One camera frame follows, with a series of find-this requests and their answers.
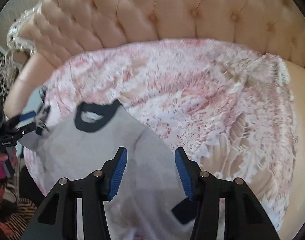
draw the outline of striped fabric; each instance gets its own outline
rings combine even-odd
[[[0,180],[0,204],[2,202],[2,197],[6,188],[6,183],[3,182],[3,180]],[[0,228],[10,240],[20,239],[28,223],[37,210],[35,204],[26,198],[19,198],[17,201],[17,207],[17,213],[11,214],[6,223],[0,223]]]
[[[28,223],[37,210],[35,204],[26,198],[20,198],[17,205],[18,213],[12,214],[10,219],[5,223],[5,225],[13,232],[12,236],[7,236],[10,240],[20,239]]]

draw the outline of fluffy pink blanket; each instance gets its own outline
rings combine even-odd
[[[134,43],[76,56],[46,87],[49,128],[81,101],[118,98],[173,150],[184,147],[202,169],[220,179],[242,177],[280,228],[297,142],[289,75],[280,57],[214,40]],[[38,155],[24,154],[46,194]]]

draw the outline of tufting button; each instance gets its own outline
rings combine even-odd
[[[231,19],[232,19],[234,22],[236,22],[236,21],[238,20],[238,15],[233,13],[233,14],[231,15]]]
[[[290,3],[290,0],[282,0],[281,3],[284,5],[284,6],[289,6],[289,3]]]
[[[155,17],[155,15],[152,13],[149,15],[149,20],[153,23],[155,23],[157,21],[157,18]]]
[[[126,33],[126,31],[125,31],[125,28],[121,25],[121,23],[120,22],[116,22],[116,26],[124,33],[124,35],[125,35],[125,33]]]
[[[296,39],[295,37],[292,38],[291,41],[290,41],[290,43],[291,43],[292,45],[296,46],[296,45],[297,45],[297,39]]]
[[[267,24],[267,32],[274,32],[275,31],[275,24],[274,23],[268,23]]]
[[[190,15],[192,16],[192,18],[197,18],[198,12],[196,10],[191,10]]]
[[[94,2],[94,1],[92,1],[92,6],[97,10],[98,8],[97,8],[97,5],[96,5],[96,3]]]

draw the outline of tufted headboard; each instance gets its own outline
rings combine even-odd
[[[233,41],[305,66],[305,18],[292,0],[43,0],[19,36],[54,67],[162,38]]]

